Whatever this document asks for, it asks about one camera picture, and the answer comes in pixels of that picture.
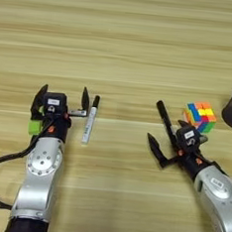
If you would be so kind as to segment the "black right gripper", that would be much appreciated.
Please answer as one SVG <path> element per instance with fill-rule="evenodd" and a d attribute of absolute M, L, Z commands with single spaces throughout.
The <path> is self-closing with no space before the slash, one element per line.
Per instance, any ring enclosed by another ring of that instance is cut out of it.
<path fill-rule="evenodd" d="M 178 120 L 181 127 L 188 126 L 185 121 Z M 153 155 L 157 158 L 157 161 L 163 168 L 166 168 L 174 163 L 179 164 L 188 173 L 191 179 L 195 179 L 196 175 L 201 170 L 204 170 L 208 166 L 212 166 L 213 163 L 207 160 L 200 152 L 200 145 L 207 141 L 206 136 L 195 134 L 194 136 L 186 139 L 184 133 L 177 132 L 172 138 L 173 149 L 176 151 L 176 155 L 170 159 L 167 159 L 163 152 L 160 150 L 160 144 L 156 141 L 156 138 L 147 134 L 150 149 Z"/>

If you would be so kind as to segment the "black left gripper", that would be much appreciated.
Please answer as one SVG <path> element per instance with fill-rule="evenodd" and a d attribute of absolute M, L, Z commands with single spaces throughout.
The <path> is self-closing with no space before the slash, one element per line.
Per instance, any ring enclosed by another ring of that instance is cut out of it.
<path fill-rule="evenodd" d="M 33 120 L 42 120 L 43 128 L 40 132 L 41 138 L 53 137 L 58 138 L 62 142 L 66 141 L 67 131 L 71 127 L 71 118 L 81 118 L 87 116 L 89 109 L 89 94 L 86 87 L 83 88 L 81 97 L 82 110 L 69 110 L 67 112 L 54 113 L 48 112 L 44 118 L 40 108 L 44 105 L 44 96 L 48 92 L 48 86 L 44 85 L 35 95 L 31 106 L 31 115 Z"/>

